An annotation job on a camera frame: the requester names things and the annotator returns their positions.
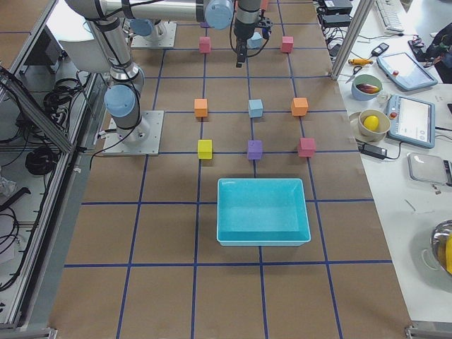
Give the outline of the light blue foam block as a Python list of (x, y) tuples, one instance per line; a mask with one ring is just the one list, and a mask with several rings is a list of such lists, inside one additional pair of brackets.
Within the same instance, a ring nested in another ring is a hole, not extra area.
[(262, 45), (263, 38), (259, 32), (255, 32), (248, 40), (247, 47), (249, 49), (258, 49)]

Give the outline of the black phone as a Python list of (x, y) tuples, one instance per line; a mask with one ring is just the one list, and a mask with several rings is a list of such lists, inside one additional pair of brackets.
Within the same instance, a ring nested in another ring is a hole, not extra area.
[(381, 43), (371, 51), (372, 57), (379, 57), (388, 49), (388, 45), (386, 43)]

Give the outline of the black power adapter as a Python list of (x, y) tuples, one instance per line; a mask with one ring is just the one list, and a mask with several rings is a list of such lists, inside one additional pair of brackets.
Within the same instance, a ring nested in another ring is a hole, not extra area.
[(369, 143), (363, 143), (358, 145), (358, 149), (361, 154), (375, 157), (380, 160), (385, 160), (387, 158), (387, 149), (372, 145)]

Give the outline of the lower teach pendant tablet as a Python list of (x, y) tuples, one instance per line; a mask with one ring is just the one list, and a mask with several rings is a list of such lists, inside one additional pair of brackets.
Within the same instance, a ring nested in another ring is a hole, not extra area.
[(417, 147), (432, 149), (435, 146), (434, 103), (404, 95), (392, 95), (386, 106), (391, 126), (387, 136)]

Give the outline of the aluminium frame post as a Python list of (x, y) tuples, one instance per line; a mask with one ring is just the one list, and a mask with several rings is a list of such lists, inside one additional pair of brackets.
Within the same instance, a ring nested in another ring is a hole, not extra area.
[(342, 71), (344, 65), (347, 63), (347, 58), (350, 55), (357, 36), (360, 33), (362, 26), (364, 25), (364, 22), (367, 19), (367, 16), (373, 5), (373, 0), (359, 1), (357, 8), (355, 9), (355, 13), (352, 16), (351, 24), (347, 29), (347, 33), (343, 40), (340, 51), (338, 52), (338, 55), (331, 69), (330, 75), (333, 80), (336, 81), (338, 79), (340, 72)]

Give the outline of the steel bowl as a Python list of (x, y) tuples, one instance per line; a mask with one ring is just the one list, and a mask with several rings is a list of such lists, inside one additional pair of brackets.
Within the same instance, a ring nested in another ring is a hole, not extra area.
[(439, 267), (451, 276), (451, 220), (443, 221), (434, 228), (430, 243)]

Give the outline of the pink block far right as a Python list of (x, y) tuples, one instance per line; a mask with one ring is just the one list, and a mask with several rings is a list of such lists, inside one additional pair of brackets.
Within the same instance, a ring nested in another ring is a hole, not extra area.
[(293, 36), (282, 36), (280, 51), (282, 53), (290, 54), (294, 48)]

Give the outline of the blue bowl with fruit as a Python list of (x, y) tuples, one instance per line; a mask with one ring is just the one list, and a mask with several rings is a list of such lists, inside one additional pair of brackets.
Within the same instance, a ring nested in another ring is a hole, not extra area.
[(370, 74), (362, 74), (352, 81), (351, 93), (358, 101), (369, 101), (382, 91), (382, 82)]

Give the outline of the pink block far left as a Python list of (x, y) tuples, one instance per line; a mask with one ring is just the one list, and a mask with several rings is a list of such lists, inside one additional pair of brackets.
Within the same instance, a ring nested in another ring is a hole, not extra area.
[(201, 54), (210, 54), (211, 53), (210, 37), (207, 37), (207, 36), (199, 37), (198, 50)]

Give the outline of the pink block near right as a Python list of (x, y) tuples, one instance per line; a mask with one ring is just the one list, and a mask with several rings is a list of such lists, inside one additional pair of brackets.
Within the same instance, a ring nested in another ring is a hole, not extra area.
[(299, 157), (312, 157), (316, 152), (316, 142), (314, 138), (300, 138), (297, 144)]

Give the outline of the purple foam block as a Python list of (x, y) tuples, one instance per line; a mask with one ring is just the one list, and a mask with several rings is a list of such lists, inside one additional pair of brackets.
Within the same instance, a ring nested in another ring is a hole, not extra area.
[(250, 140), (247, 145), (247, 159), (260, 160), (263, 156), (263, 141)]

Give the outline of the yellow utility knife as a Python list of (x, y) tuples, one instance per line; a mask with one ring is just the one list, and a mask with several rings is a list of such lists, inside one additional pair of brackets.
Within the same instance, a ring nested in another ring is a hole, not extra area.
[(361, 59), (361, 58), (349, 59), (347, 62), (349, 65), (352, 66), (366, 66), (372, 65), (374, 63), (371, 59)]

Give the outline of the yellow foam block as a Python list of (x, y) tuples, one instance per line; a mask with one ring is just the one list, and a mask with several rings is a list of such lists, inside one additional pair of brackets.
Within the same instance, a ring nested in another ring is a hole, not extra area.
[(213, 159), (213, 141), (211, 139), (200, 139), (197, 144), (197, 154), (199, 160)]

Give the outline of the pink block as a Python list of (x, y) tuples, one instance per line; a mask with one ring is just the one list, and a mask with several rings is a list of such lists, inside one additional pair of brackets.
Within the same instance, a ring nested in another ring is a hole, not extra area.
[(210, 37), (207, 37), (207, 36), (199, 37), (198, 50), (201, 54), (210, 54), (211, 53)]
[(282, 53), (290, 54), (294, 48), (293, 36), (282, 36), (280, 51)]
[(300, 138), (297, 144), (299, 157), (312, 157), (316, 152), (316, 142), (314, 138)]

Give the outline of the white keyboard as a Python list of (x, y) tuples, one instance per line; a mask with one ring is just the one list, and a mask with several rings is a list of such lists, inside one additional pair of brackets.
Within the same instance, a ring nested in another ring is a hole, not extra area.
[(405, 28), (398, 16), (396, 6), (392, 1), (375, 0), (374, 6), (377, 18), (380, 20), (383, 29), (387, 33), (403, 33)]

